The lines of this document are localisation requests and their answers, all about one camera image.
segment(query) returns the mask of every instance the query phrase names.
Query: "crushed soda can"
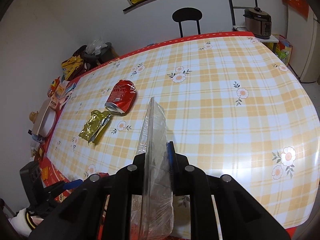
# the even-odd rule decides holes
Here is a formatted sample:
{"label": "crushed soda can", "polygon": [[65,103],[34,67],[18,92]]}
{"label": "crushed soda can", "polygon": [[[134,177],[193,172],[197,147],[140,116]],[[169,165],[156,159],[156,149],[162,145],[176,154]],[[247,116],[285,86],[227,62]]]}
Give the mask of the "crushed soda can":
{"label": "crushed soda can", "polygon": [[121,79],[112,89],[105,108],[112,113],[125,114],[132,107],[137,91],[130,80]]}
{"label": "crushed soda can", "polygon": [[88,143],[92,142],[102,130],[101,127],[109,122],[110,117],[110,111],[100,112],[99,110],[93,110],[89,120],[84,124],[84,128],[80,132],[79,137],[85,139]]}

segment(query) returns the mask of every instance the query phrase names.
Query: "checkered pattern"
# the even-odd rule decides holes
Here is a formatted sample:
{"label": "checkered pattern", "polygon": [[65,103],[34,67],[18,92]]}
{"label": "checkered pattern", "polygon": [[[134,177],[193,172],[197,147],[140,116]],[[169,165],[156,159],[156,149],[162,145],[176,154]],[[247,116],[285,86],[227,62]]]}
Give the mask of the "checkered pattern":
{"label": "checkered pattern", "polygon": [[[252,37],[191,39],[125,57],[80,79],[48,157],[69,180],[93,172],[114,174],[132,163],[154,96],[165,110],[168,140],[178,153],[207,174],[233,176],[285,228],[300,225],[319,184],[319,120],[308,95],[286,70]],[[92,110],[105,109],[119,79],[135,84],[137,101],[129,114],[113,117],[97,145],[88,145],[78,134]],[[286,147],[296,153],[289,168],[283,162],[293,160],[293,153],[281,159]],[[184,209],[180,205],[175,213]],[[186,226],[176,226],[175,235],[190,238],[188,222],[177,224]]]}

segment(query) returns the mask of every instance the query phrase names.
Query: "refrigerator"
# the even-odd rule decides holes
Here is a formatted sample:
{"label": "refrigerator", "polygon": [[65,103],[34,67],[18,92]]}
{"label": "refrigerator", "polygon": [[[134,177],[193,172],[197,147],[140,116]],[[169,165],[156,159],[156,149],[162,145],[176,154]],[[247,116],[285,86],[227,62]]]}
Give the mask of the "refrigerator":
{"label": "refrigerator", "polygon": [[306,19],[288,6],[287,39],[293,46],[289,65],[300,82],[316,82],[320,75],[320,23],[311,8]]}

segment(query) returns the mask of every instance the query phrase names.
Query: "gold foil wrapper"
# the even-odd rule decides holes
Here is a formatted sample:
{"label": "gold foil wrapper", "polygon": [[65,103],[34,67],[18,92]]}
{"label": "gold foil wrapper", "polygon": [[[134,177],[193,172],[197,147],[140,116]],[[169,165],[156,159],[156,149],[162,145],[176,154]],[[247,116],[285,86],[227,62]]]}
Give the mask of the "gold foil wrapper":
{"label": "gold foil wrapper", "polygon": [[110,111],[100,112],[93,110],[89,120],[84,124],[83,130],[79,133],[79,137],[91,142],[92,136],[98,133],[102,125],[106,125],[110,120]]}

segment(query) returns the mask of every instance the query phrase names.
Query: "small side table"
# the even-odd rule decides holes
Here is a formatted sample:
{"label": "small side table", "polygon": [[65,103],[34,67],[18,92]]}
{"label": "small side table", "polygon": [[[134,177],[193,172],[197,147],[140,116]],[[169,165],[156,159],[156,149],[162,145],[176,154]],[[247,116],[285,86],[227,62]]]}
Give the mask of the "small side table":
{"label": "small side table", "polygon": [[[247,32],[247,31],[248,31],[246,27],[236,26],[236,25],[233,26],[233,29],[234,29],[235,31],[238,31],[238,32]],[[271,42],[271,43],[273,43],[272,52],[273,52],[273,53],[276,53],[276,47],[277,47],[277,43],[279,43],[279,40],[278,40],[275,36],[273,36],[273,35],[271,34],[270,38],[267,39],[267,40],[259,39],[259,38],[256,38],[256,39],[257,39],[258,41],[260,41],[260,42]]]}

